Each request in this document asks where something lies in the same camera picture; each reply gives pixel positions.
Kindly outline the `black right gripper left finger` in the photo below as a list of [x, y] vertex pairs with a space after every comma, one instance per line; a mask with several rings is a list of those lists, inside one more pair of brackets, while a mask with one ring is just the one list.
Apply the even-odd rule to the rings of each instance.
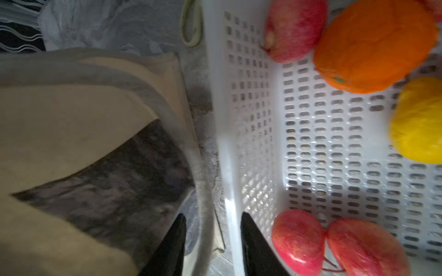
[[179, 214], [139, 276], [181, 276], [186, 230], [186, 218]]

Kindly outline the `cream canvas grocery bag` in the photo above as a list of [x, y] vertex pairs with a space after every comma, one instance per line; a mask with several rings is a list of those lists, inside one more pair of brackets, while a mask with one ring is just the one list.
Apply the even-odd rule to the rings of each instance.
[[222, 250], [176, 54], [1, 55], [1, 274], [138, 276], [176, 217], [182, 276]]

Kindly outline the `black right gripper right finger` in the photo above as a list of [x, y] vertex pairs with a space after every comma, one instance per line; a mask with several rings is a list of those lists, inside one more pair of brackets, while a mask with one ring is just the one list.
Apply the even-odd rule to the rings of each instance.
[[241, 239], [246, 276], [289, 276], [246, 212], [241, 216]]

